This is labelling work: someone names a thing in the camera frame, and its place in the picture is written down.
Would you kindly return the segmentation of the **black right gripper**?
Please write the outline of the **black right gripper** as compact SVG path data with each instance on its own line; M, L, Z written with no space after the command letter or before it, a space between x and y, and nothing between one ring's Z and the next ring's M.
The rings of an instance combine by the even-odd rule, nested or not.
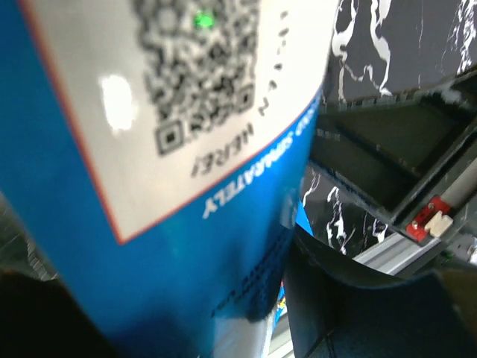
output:
M396 233L420 246L440 240L396 275L476 265L475 117L474 66L422 89L322 106L311 164L360 206L396 219Z

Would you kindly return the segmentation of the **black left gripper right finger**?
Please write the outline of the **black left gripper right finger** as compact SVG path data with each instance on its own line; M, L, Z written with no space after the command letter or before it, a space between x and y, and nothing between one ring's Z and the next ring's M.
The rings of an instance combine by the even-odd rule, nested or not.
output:
M476 271L400 279L294 233L284 284L296 357L474 357Z

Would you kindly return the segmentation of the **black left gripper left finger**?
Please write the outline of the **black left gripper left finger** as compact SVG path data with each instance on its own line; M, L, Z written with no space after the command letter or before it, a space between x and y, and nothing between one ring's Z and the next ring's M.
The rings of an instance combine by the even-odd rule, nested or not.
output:
M117 357L55 280L1 271L2 357Z

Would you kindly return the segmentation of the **blue 130-Storey Treehouse book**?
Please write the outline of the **blue 130-Storey Treehouse book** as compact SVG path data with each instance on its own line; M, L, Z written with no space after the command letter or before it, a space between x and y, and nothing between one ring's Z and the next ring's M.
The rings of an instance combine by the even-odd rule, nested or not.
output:
M3 1L1 193L124 357L264 357L336 1Z

